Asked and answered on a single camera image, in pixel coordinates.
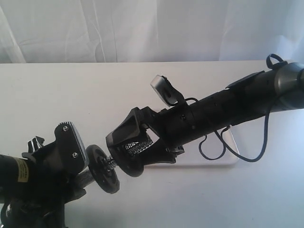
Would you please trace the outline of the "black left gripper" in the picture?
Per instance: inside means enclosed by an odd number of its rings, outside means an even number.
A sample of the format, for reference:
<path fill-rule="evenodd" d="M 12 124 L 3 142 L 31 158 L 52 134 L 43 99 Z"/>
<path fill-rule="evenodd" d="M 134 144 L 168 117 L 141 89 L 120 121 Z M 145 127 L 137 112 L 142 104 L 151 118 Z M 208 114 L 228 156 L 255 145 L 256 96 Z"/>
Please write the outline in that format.
<path fill-rule="evenodd" d="M 23 158 L 33 162 L 31 199 L 38 205 L 52 211 L 60 204 L 77 200 L 86 193 L 79 180 L 79 174 L 72 175 L 64 170 L 56 142 L 44 145 L 45 139 L 35 136 L 28 141 L 28 152 Z"/>

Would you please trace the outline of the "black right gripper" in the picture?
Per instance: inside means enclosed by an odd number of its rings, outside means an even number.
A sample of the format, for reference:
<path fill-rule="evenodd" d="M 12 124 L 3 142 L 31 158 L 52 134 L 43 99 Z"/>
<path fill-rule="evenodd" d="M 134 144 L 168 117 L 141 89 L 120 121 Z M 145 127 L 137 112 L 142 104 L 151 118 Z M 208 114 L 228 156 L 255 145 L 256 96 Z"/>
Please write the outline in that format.
<path fill-rule="evenodd" d="M 147 134 L 147 126 L 161 140 L 153 144 Z M 197 139 L 196 124 L 189 106 L 173 107 L 156 112 L 149 107 L 133 108 L 124 121 L 106 136 L 108 149 L 119 148 L 116 163 L 138 162 L 146 165 L 176 162 L 172 148 Z M 131 156 L 127 152 L 141 152 Z"/>

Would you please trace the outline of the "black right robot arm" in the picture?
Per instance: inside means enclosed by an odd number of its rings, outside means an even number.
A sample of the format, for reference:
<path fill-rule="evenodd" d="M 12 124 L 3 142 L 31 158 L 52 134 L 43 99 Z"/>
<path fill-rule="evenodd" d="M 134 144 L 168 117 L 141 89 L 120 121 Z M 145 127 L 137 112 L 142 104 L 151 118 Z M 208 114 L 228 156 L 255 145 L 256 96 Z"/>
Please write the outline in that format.
<path fill-rule="evenodd" d="M 132 177 L 140 176 L 146 165 L 175 163 L 183 146 L 202 136 L 304 106 L 304 66 L 286 61 L 192 104 L 164 76 L 156 76 L 151 85 L 169 108 L 133 108 L 106 137 L 116 164 Z"/>

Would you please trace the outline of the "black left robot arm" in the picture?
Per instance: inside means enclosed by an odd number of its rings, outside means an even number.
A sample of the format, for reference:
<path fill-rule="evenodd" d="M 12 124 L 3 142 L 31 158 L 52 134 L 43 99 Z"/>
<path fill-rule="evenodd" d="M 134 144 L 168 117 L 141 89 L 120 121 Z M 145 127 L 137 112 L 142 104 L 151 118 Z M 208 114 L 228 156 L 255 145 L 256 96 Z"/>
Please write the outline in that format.
<path fill-rule="evenodd" d="M 64 228 L 65 204 L 86 191 L 74 183 L 86 167 L 78 136 L 57 136 L 44 145 L 36 136 L 20 158 L 0 156 L 2 228 Z"/>

